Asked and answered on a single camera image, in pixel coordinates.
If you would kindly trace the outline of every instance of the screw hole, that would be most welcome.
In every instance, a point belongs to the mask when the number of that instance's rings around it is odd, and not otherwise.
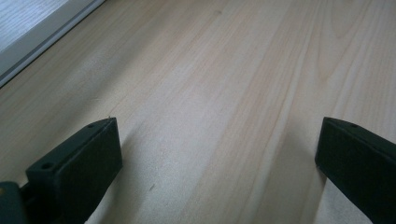
[[[48,170],[49,168],[51,168],[53,166],[53,163],[52,162],[47,162],[47,163],[44,163],[42,166],[41,166],[41,169],[43,169],[43,170]]]

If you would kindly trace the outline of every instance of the wooden floor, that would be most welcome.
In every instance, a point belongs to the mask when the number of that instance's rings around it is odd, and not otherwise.
[[[319,130],[396,142],[395,95],[393,0],[108,0],[0,90],[0,180],[111,116],[124,167],[89,223],[364,223]]]

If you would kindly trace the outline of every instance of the black plastic part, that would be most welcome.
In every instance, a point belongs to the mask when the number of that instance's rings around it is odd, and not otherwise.
[[[26,174],[31,191],[46,205],[44,216],[78,224],[90,217],[121,167],[113,118],[87,125],[30,166]]]
[[[0,223],[29,223],[25,213],[21,191],[16,183],[0,183]]]
[[[374,223],[396,223],[396,145],[340,119],[323,120],[318,168]]]

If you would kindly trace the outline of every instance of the wood grain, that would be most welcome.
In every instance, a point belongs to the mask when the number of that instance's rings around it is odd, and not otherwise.
[[[314,155],[324,116],[396,142],[395,40],[390,0],[106,1],[0,90],[0,178],[111,116],[89,223],[368,222]]]

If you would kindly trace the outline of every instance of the light wood laminate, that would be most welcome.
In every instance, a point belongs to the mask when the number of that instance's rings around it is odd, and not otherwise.
[[[391,0],[106,1],[0,90],[0,179],[111,116],[89,223],[368,222],[314,156],[324,116],[396,142],[395,40]]]

